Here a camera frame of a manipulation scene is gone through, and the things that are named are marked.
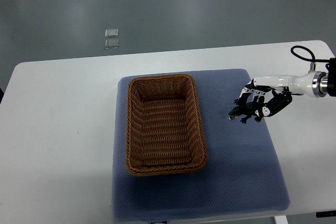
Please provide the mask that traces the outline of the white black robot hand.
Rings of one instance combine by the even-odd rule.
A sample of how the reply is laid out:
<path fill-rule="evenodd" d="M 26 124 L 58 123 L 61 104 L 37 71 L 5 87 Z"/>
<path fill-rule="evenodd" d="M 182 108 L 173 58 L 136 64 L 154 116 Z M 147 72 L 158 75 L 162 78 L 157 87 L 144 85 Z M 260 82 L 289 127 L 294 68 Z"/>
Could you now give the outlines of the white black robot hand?
<path fill-rule="evenodd" d="M 263 92 L 244 87 L 240 93 L 238 103 L 247 103 L 253 94 L 253 103 L 263 104 L 258 110 L 259 116 L 271 117 L 292 102 L 292 95 L 308 95 L 310 97 L 323 97 L 320 82 L 323 80 L 323 72 L 311 71 L 300 77 L 296 76 L 260 76 L 252 80 L 256 88 L 270 88 Z"/>

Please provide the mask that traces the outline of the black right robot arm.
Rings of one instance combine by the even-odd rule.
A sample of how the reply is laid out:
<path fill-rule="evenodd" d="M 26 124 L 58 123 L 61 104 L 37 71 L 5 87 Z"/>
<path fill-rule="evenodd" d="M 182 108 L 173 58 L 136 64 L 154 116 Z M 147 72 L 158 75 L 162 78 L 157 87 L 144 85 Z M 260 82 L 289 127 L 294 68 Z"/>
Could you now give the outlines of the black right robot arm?
<path fill-rule="evenodd" d="M 257 122 L 264 117 L 271 117 L 292 102 L 294 95 L 308 95 L 313 98 L 322 98 L 326 95 L 335 96 L 335 59 L 327 61 L 328 72 L 315 70 L 315 62 L 304 76 L 260 76 L 247 83 L 238 99 L 234 100 L 237 106 L 247 103 L 253 95 L 255 104 L 253 116 Z"/>

